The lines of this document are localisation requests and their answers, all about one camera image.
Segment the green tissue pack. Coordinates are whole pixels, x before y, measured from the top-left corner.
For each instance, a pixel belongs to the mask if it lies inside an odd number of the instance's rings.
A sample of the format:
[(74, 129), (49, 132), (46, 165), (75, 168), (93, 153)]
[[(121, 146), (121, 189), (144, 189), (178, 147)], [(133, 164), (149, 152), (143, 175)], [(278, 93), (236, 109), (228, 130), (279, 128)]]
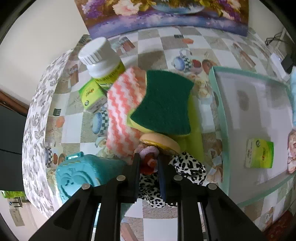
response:
[(261, 138), (247, 140), (245, 167), (270, 169), (273, 166), (274, 144)]

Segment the small green box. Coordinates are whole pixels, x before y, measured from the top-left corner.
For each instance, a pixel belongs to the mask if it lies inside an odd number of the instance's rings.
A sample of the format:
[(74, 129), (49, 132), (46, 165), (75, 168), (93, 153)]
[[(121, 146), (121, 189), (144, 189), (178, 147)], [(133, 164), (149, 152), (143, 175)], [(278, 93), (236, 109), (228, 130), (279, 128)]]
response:
[(106, 95), (93, 78), (79, 90), (79, 96), (84, 110), (89, 113), (95, 113), (107, 102)]

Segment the patterned tablecloth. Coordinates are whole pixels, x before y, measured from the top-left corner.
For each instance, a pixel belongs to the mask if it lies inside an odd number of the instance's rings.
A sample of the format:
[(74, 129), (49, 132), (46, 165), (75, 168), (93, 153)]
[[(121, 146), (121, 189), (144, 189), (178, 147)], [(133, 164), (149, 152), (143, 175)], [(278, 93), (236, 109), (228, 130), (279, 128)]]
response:
[[(214, 65), (234, 67), (275, 77), (267, 58), (271, 55), (263, 41), (252, 28), (247, 37), (217, 29), (185, 27), (163, 27), (143, 29), (109, 39), (118, 46), (119, 40), (130, 40), (135, 46), (123, 50), (120, 57), (128, 68), (163, 69), (177, 72), (171, 63), (182, 50), (187, 56), (193, 54), (204, 61), (207, 67)], [(31, 204), (46, 218), (60, 208), (62, 201), (58, 193), (54, 158), (65, 159), (76, 152), (102, 157), (115, 157), (106, 147), (106, 138), (92, 132), (95, 114), (84, 110), (79, 90), (90, 80), (88, 71), (78, 59), (78, 52), (90, 40), (83, 35), (74, 49), (53, 61), (45, 70), (30, 104), (23, 136), (23, 180), (25, 194)], [(196, 154), (204, 157), (207, 168), (212, 168), (210, 151), (218, 154), (217, 106), (210, 97), (210, 83), (202, 68), (200, 74), (190, 74), (195, 82), (193, 100), (200, 121), (200, 140), (203, 149)], [(242, 210), (261, 230), (266, 230), (288, 214), (295, 214), (295, 177), (291, 177), (265, 197), (256, 198), (250, 204), (242, 204)], [(126, 214), (133, 221), (138, 240), (149, 240), (148, 224), (176, 221), (176, 208), (168, 206), (153, 209), (146, 201), (139, 200)]]

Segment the black power adapter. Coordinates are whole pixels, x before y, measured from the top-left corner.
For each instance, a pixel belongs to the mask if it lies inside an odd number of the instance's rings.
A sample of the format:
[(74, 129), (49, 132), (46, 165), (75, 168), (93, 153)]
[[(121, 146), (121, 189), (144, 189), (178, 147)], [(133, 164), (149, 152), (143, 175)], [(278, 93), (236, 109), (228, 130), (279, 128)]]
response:
[(284, 57), (283, 61), (281, 61), (281, 66), (283, 67), (284, 71), (287, 74), (290, 74), (292, 72), (292, 68), (293, 68), (294, 64), (293, 64), (291, 54), (287, 54)]

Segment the leopard print scrunchie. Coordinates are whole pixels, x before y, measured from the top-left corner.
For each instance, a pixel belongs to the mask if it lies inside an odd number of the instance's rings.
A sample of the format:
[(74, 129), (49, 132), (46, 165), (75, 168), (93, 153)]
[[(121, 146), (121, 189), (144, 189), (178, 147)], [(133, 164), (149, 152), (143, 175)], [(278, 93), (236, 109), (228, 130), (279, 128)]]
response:
[[(206, 179), (205, 166), (195, 159), (188, 152), (172, 156), (166, 164), (169, 168), (175, 170), (181, 177), (190, 180), (195, 185), (203, 185)], [(159, 172), (151, 174), (140, 174), (138, 198), (146, 201), (152, 208), (163, 208), (165, 206), (176, 207), (176, 202), (167, 202), (161, 193), (162, 185)]]

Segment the flower painting canvas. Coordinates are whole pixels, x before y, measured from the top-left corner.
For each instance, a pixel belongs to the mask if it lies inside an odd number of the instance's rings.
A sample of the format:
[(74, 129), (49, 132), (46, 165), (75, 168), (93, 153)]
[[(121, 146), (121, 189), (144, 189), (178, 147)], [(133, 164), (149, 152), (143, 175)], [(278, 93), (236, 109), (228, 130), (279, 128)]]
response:
[(194, 26), (241, 36), (248, 32), (248, 1), (75, 1), (91, 37), (113, 37), (146, 28)]

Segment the lime green cloth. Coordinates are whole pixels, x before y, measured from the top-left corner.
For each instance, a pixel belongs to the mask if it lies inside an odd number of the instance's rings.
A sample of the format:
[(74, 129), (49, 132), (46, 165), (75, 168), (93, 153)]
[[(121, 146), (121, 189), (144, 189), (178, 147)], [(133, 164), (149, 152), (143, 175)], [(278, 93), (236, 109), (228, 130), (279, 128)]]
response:
[(199, 120), (199, 108), (195, 105), (195, 97), (191, 94), (188, 100), (188, 116), (191, 133), (187, 136), (176, 137), (175, 140), (181, 148), (181, 152), (188, 152), (199, 162), (204, 162), (204, 148)]

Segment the teal rimmed white tray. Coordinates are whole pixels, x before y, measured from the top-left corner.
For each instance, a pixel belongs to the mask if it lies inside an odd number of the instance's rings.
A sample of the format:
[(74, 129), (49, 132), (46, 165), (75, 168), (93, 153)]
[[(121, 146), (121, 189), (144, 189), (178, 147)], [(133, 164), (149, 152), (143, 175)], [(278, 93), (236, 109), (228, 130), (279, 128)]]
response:
[[(287, 171), (288, 135), (293, 129), (288, 87), (272, 78), (240, 69), (209, 72), (222, 138), (222, 190), (239, 206), (266, 197), (292, 177)], [(274, 144), (271, 168), (248, 168), (247, 141)]]

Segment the pink floral fabric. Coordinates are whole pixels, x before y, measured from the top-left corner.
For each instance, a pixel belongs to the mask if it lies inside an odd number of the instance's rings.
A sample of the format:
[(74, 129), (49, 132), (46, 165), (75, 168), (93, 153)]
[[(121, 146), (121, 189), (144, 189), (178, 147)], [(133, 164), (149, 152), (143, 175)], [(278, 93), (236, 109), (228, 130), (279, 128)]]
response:
[(287, 171), (292, 174), (296, 169), (296, 132), (294, 129), (289, 133), (287, 140)]

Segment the teal embossed case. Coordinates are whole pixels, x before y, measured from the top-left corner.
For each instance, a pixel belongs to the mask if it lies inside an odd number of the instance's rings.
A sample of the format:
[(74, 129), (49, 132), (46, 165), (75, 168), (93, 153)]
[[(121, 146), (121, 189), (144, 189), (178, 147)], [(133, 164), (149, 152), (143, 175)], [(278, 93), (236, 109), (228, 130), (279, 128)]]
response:
[(93, 187), (107, 184), (122, 174), (126, 162), (98, 157), (93, 154), (75, 153), (56, 169), (56, 181), (60, 198), (65, 203), (84, 183)]

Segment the dark cabinet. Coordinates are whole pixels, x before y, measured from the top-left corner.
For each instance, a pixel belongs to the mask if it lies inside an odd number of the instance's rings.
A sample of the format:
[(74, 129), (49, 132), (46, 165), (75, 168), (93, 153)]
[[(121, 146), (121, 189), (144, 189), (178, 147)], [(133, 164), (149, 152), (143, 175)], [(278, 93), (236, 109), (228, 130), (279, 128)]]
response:
[(22, 145), (26, 118), (3, 106), (0, 115), (1, 190), (24, 191)]

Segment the light blue felt cloth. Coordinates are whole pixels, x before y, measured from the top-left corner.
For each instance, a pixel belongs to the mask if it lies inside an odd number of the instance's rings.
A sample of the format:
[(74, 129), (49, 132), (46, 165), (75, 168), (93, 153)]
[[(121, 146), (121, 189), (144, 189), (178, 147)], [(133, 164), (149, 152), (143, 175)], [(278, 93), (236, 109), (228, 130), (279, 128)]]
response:
[(296, 66), (293, 66), (290, 74), (290, 93), (292, 100), (292, 123), (296, 126)]

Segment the pink white zigzag cloth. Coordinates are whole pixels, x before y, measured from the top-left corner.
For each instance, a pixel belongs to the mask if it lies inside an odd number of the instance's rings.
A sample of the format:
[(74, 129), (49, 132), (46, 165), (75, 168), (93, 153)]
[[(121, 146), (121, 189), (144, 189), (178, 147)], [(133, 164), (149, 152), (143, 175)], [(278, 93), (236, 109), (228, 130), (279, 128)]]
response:
[(146, 93), (146, 72), (128, 68), (107, 92), (107, 148), (119, 158), (128, 158), (137, 148), (142, 132), (127, 125), (127, 117), (142, 102)]

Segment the white pill bottle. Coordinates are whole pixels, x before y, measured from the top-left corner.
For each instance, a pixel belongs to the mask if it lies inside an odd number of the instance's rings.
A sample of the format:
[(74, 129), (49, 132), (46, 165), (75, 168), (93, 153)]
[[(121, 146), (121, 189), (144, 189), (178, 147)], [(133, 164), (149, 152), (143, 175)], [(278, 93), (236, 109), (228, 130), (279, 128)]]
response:
[(106, 91), (125, 72), (121, 58), (105, 37), (87, 43), (79, 51), (78, 58), (86, 66), (89, 75)]

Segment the green yellow scrub sponge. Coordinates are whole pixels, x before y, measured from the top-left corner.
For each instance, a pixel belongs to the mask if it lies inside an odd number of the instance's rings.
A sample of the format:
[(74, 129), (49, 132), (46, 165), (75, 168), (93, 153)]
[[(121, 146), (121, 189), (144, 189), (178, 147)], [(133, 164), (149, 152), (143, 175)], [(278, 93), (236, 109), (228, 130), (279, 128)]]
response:
[(173, 72), (149, 70), (146, 84), (146, 94), (128, 114), (127, 124), (143, 133), (189, 135), (188, 101), (193, 82)]

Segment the pink red plush toy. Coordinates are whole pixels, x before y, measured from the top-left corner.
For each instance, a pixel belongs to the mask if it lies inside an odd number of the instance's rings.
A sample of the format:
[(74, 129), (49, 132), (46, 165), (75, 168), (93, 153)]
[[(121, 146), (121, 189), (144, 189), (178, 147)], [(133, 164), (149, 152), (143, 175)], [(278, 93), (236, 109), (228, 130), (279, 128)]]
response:
[(140, 156), (140, 173), (144, 175), (151, 175), (158, 171), (159, 149), (155, 146), (147, 146), (139, 144), (135, 149), (134, 154), (138, 153)]

